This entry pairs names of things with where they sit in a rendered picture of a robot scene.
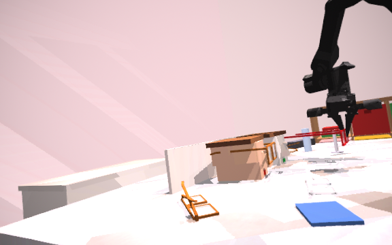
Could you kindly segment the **blue flat slab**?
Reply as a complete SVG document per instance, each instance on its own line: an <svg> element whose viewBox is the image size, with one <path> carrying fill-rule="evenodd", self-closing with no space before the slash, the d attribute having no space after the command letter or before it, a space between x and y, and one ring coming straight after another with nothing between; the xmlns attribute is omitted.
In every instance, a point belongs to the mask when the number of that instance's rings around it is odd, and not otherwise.
<svg viewBox="0 0 392 245"><path fill-rule="evenodd" d="M365 225L364 220L336 201L295 203L312 227Z"/></svg>

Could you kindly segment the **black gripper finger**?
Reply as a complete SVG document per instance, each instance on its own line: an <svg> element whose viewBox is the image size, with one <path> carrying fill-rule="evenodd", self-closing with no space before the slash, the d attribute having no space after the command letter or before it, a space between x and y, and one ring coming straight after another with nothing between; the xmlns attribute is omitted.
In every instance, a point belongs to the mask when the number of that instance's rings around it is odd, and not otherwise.
<svg viewBox="0 0 392 245"><path fill-rule="evenodd" d="M344 129L344 124L340 115L328 116L328 118L332 118L340 130Z"/></svg>
<svg viewBox="0 0 392 245"><path fill-rule="evenodd" d="M353 122L353 118L355 115L358 115L359 113L353 113L353 114L345 114L345 119L346 119L346 136L348 137L349 131L350 131L350 125Z"/></svg>

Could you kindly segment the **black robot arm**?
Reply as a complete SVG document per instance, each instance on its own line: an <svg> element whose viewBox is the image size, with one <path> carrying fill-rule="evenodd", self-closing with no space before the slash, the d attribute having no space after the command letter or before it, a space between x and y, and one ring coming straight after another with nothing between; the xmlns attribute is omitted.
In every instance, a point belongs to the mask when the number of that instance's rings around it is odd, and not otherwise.
<svg viewBox="0 0 392 245"><path fill-rule="evenodd" d="M323 28L318 50L311 63L312 74L303 77L307 93L315 93L334 86L350 85L348 69L355 68L349 62L333 67L339 59L338 38L346 8L352 7L361 0L328 0L325 4ZM392 0L364 0L369 4L386 7L392 13ZM333 67L333 68L332 68ZM344 93L345 92L345 93ZM328 95L329 94L329 95ZM348 106L356 105L355 94L341 95L327 93L326 109L328 112L346 112Z"/></svg>

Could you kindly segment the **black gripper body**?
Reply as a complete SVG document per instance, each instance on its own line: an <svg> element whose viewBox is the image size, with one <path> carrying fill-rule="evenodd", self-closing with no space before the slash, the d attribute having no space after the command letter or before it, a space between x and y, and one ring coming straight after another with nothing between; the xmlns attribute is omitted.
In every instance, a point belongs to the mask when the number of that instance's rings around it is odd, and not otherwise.
<svg viewBox="0 0 392 245"><path fill-rule="evenodd" d="M328 88L328 91L329 93L333 93L333 95L341 95L341 91L346 91L346 94L351 94L350 85L334 86ZM347 114L357 113L359 109L365 109L365 108L367 110L382 108L381 100L371 99L371 100L365 100L363 101L363 103L350 105L346 113ZM339 112L330 113L328 112L328 109L323 109L323 108L312 108L307 110L307 118L322 116L323 114L327 114L328 116L335 116L338 115Z"/></svg>

